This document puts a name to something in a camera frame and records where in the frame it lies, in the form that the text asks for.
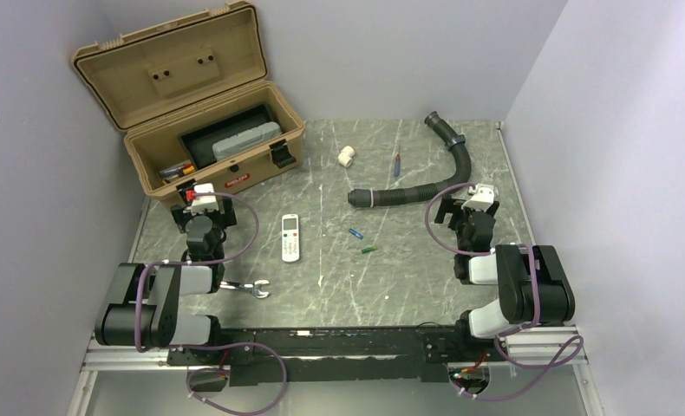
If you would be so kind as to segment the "white remote control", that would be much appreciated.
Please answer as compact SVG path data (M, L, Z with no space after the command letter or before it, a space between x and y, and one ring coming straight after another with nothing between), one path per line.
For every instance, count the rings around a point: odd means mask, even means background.
M282 216L282 260L294 263L300 259L299 216L286 214Z

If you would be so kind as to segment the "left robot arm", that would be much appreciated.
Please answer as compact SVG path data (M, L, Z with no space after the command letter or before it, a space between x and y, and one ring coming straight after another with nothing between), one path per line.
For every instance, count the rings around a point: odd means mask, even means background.
M224 340L212 329L218 320L207 315L179 313L182 296L219 291L225 266L226 229L237 223L233 203L222 198L217 210L192 214L179 205L171 207L174 223L186 235L181 265L161 265L148 270L143 263L121 263L95 323L95 339L103 346L133 346L140 332L141 348L190 344L190 353L211 364L224 352Z

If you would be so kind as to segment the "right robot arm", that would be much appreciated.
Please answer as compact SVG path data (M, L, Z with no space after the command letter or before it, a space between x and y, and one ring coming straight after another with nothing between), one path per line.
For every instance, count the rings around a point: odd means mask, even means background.
M453 335L453 350L472 360L486 348L486 339L529 324L560 325L575 313L571 290L556 249L551 245L520 248L515 244L492 245L499 202L473 203L444 197L434 222L455 232L458 252L453 272L463 284L495 286L496 300L469 310L460 318L465 326Z

